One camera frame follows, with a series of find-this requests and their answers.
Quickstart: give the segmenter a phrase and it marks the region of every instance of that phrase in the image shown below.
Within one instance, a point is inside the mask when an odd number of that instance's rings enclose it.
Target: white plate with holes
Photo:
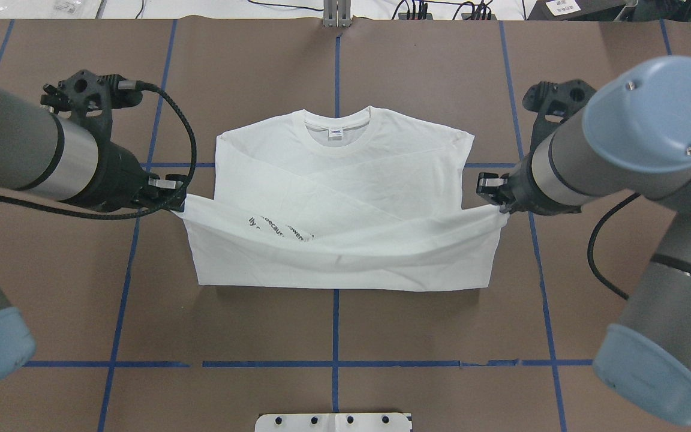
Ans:
[[[318,413],[262,415],[255,432],[411,432],[408,413]]]

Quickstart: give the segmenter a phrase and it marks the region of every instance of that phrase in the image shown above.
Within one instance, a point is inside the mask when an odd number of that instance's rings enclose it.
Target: blue tape line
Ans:
[[[10,20],[7,26],[7,32],[5,33],[5,38],[2,41],[2,47],[0,47],[0,64],[2,63],[2,57],[5,56],[5,49],[7,49],[7,42],[9,42],[9,37],[12,34],[12,28],[14,27],[14,19]]]
[[[340,367],[460,367],[456,360],[346,360]]]
[[[332,367],[332,361],[203,361],[202,367]]]
[[[340,118],[340,33],[335,38],[335,118]],[[340,412],[340,290],[332,291],[332,412]]]
[[[593,364],[592,358],[584,358],[578,360],[556,360],[556,366],[591,366]]]
[[[332,412],[340,413],[340,366],[332,364]]]
[[[524,360],[522,366],[591,366],[592,358],[567,359],[567,360]]]
[[[132,246],[130,246],[130,256],[127,258],[127,271],[124,274],[124,288],[121,290],[121,300],[119,302],[119,314],[116,318],[116,331],[113,333],[113,346],[110,351],[110,364],[108,365],[108,375],[106,377],[105,390],[103,391],[103,404],[101,405],[101,416],[98,420],[98,432],[105,429],[105,418],[110,402],[110,389],[113,386],[113,371],[115,370],[116,358],[119,353],[119,341],[121,339],[121,328],[124,324],[124,311],[127,309],[127,295],[130,292],[130,282],[132,279],[132,262],[135,258],[137,249],[137,238],[140,233],[140,219],[135,219],[135,229],[132,231]]]
[[[164,73],[161,76],[161,89],[167,89],[167,76],[170,74],[170,60],[172,59],[172,47],[175,44],[175,31],[178,29],[178,20],[172,20],[172,28],[170,30],[170,44],[167,46],[167,60],[164,61]],[[151,144],[148,147],[148,164],[154,159],[154,151],[156,151],[156,136],[159,134],[159,118],[161,117],[161,106],[164,103],[162,96],[159,96],[159,102],[156,105],[156,117],[154,117],[154,130],[151,131]]]
[[[24,367],[109,367],[110,361],[52,361],[32,360],[26,362]]]
[[[340,118],[340,33],[335,38],[335,118]]]
[[[142,167],[149,169],[187,169],[191,166],[190,162],[151,162],[140,164]],[[213,169],[215,162],[197,162],[198,169]]]
[[[503,63],[505,64],[505,77],[508,82],[508,97],[510,98],[510,114],[513,117],[513,130],[516,131],[516,150],[519,151],[519,159],[524,158],[524,147],[521,145],[521,129],[519,128],[519,118],[516,115],[516,98],[513,96],[513,80],[510,76],[510,61],[508,61],[508,46],[505,42],[505,26],[502,21],[500,25],[500,42],[503,47]]]
[[[172,20],[172,27],[170,28],[170,42],[167,46],[167,60],[164,61],[164,72],[161,78],[161,88],[167,88],[167,76],[170,69],[170,60],[172,58],[173,44],[175,43],[175,32],[178,29],[178,20]],[[156,148],[156,137],[159,129],[159,118],[161,117],[161,106],[164,99],[159,97],[157,104],[156,118],[154,118],[154,130],[151,132],[151,144],[148,148],[148,164],[151,164],[151,158],[154,156]],[[113,334],[113,347],[110,353],[110,365],[108,367],[108,376],[106,377],[106,386],[103,392],[103,404],[101,405],[101,415],[98,420],[98,432],[103,432],[105,429],[105,419],[108,412],[108,403],[110,401],[110,391],[113,386],[113,372],[116,369],[116,359],[119,353],[119,341],[121,340],[121,329],[124,325],[124,311],[127,309],[127,296],[130,292],[130,282],[132,279],[132,262],[135,259],[135,251],[137,249],[137,238],[140,235],[140,219],[135,219],[135,229],[132,231],[132,246],[130,246],[130,256],[127,260],[127,271],[124,274],[124,288],[121,292],[121,301],[119,303],[119,314],[116,320],[116,331]]]
[[[537,272],[540,274],[540,293],[543,296],[543,319],[545,320],[545,333],[548,339],[548,353],[551,355],[551,370],[554,373],[554,391],[556,392],[556,405],[559,410],[559,424],[562,432],[567,432],[567,420],[564,417],[564,397],[561,394],[559,380],[559,368],[556,364],[556,347],[554,346],[554,331],[551,325],[551,312],[548,307],[548,293],[545,289],[545,274],[543,274],[543,262],[540,259],[540,246],[537,243],[537,229],[535,229],[534,214],[529,212],[530,231],[532,234],[532,248],[537,260]]]
[[[493,162],[493,163],[483,163],[483,164],[465,164],[467,169],[512,169],[516,164],[510,164],[507,162]]]
[[[488,367],[498,367],[498,366],[510,366],[515,367],[519,365],[519,359],[515,360],[490,360],[484,366]]]
[[[180,361],[117,361],[114,367],[191,367],[190,364]]]
[[[668,30],[666,30],[666,22],[660,19],[660,31],[663,32],[663,41],[666,43],[666,53],[671,55],[671,42],[668,40]]]
[[[340,290],[332,291],[332,412],[340,412]]]

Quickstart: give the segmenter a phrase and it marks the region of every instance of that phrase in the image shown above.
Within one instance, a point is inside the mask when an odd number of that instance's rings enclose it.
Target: black cable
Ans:
[[[468,17],[468,19],[471,20],[487,20],[489,19],[487,17],[487,14],[489,13],[490,15],[492,14],[492,10],[489,8],[490,3],[493,2],[493,0],[490,0],[489,3],[485,3],[485,0],[482,0],[477,7],[476,11],[471,14],[471,16]]]
[[[398,13],[398,9],[401,8],[401,3],[404,3],[407,6],[407,16],[409,16],[409,3],[407,0],[400,0],[398,5],[396,5],[396,9],[394,9],[394,14],[391,16],[391,19],[396,18],[396,14]]]
[[[630,204],[633,200],[637,199],[637,197],[641,196],[641,194],[632,194],[630,197],[627,199],[622,200],[620,204],[616,205],[615,207],[612,208],[612,210],[607,211],[604,216],[599,219],[599,223],[596,224],[596,227],[593,229],[593,232],[590,235],[590,238],[588,239],[588,266],[590,267],[590,270],[593,273],[593,276],[596,276],[596,279],[599,280],[602,284],[604,284],[606,287],[611,290],[611,292],[616,293],[616,295],[619,295],[621,298],[624,300],[628,300],[628,294],[621,290],[620,288],[616,287],[612,282],[606,279],[599,269],[596,267],[596,262],[593,260],[593,246],[596,245],[596,237],[599,235],[599,231],[601,230],[601,227],[604,226],[606,221],[609,220],[615,213],[617,213],[621,208],[625,207],[626,205]]]
[[[456,17],[458,17],[458,13],[460,12],[460,9],[463,8],[465,5],[471,5],[471,15],[474,14],[474,11],[476,9],[476,5],[474,5],[474,2],[463,2],[458,4],[458,8],[455,10],[455,14],[452,16],[452,20],[455,20]]]
[[[442,2],[441,0],[423,0],[423,2],[439,3],[440,5],[453,5],[453,6],[459,6],[460,5],[460,2]]]
[[[143,8],[146,7],[146,0],[140,0],[140,11],[137,12],[135,19],[139,19],[143,14]]]
[[[280,6],[280,7],[282,7],[282,8],[308,9],[308,10],[310,10],[310,11],[324,12],[324,9],[312,8],[312,7],[310,7],[310,6],[280,5],[279,3],[263,3],[263,2],[256,2],[255,0],[247,0],[247,2],[250,2],[250,3],[252,3],[253,5],[261,5],[261,6]]]
[[[101,221],[120,221],[124,219],[141,218],[142,216],[147,216],[148,214],[159,211],[168,204],[170,204],[170,202],[173,202],[173,200],[175,200],[176,197],[178,197],[178,195],[180,195],[182,192],[186,190],[186,187],[194,178],[194,174],[196,172],[197,167],[197,139],[194,135],[194,130],[191,129],[191,125],[188,123],[188,120],[186,119],[186,116],[183,114],[180,107],[178,107],[175,101],[173,101],[172,98],[170,98],[170,95],[167,95],[167,93],[161,88],[159,88],[157,85],[153,85],[148,82],[143,82],[142,87],[140,87],[140,90],[153,91],[154,93],[157,93],[160,96],[162,96],[162,99],[167,101],[167,104],[169,104],[169,106],[172,107],[172,109],[175,111],[175,114],[178,116],[178,118],[180,118],[181,122],[183,123],[183,126],[186,128],[186,132],[188,133],[188,139],[190,140],[191,161],[188,167],[188,175],[186,176],[186,179],[183,181],[183,184],[181,184],[180,188],[173,192],[173,194],[170,197],[167,197],[161,203],[146,210],[124,214],[95,214],[85,213],[82,211],[64,210],[62,208],[50,207],[49,205],[41,205],[35,202],[29,202],[28,200],[12,199],[12,197],[5,197],[2,195],[0,195],[0,202],[3,202],[5,204],[19,205],[21,207],[26,208],[32,208],[34,210],[46,211],[47,213],[62,214],[63,216],[71,216],[73,218],[97,219]]]

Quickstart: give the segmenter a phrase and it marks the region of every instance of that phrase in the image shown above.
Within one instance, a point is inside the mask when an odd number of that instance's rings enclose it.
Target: white background surface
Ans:
[[[322,8],[323,0],[259,0],[268,3],[285,3]],[[390,19],[398,0],[351,0],[351,14],[370,17],[371,19]],[[524,0],[527,16],[535,0]],[[434,19],[451,19],[457,6],[428,4],[428,12]],[[497,19],[524,19],[521,11],[521,0],[493,0],[490,5]],[[134,17],[140,10],[140,0],[107,0],[101,17]],[[470,12],[470,6],[461,9]],[[321,17],[322,12],[305,9],[280,8],[274,6],[253,5],[247,0],[146,0],[143,16],[148,17],[184,17],[199,14],[206,17],[247,17],[263,19],[264,17]]]
[[[99,0],[74,0],[75,2],[91,3]],[[55,0],[0,0],[0,17],[58,17],[50,16],[51,3]],[[291,17],[321,17],[322,12],[307,9],[283,8],[277,6],[253,5],[247,0],[107,0],[102,7],[100,17],[104,19],[133,19],[140,11],[142,2],[142,19],[178,19],[184,16],[217,17],[217,19],[291,19]],[[312,8],[322,8],[323,0],[268,0],[271,3],[290,5],[304,5]],[[536,0],[524,0],[527,16],[534,7]],[[370,19],[390,19],[398,0],[351,0],[351,14],[369,17]],[[434,19],[451,19],[455,13],[455,5],[429,3],[428,12]],[[492,0],[490,8],[498,20],[522,20],[521,0]],[[464,6],[461,12],[470,12],[470,7]]]

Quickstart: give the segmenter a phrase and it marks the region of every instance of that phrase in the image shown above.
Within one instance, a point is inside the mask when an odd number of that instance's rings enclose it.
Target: metal bracket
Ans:
[[[324,27],[351,27],[351,0],[324,0]]]
[[[262,415],[255,432],[412,432],[409,413]]]
[[[559,125],[583,109],[595,93],[593,87],[579,79],[561,84],[543,81],[530,87],[521,100],[521,106],[537,112],[532,126],[530,151],[534,151]],[[551,121],[546,119],[546,115],[560,117],[561,120]]]

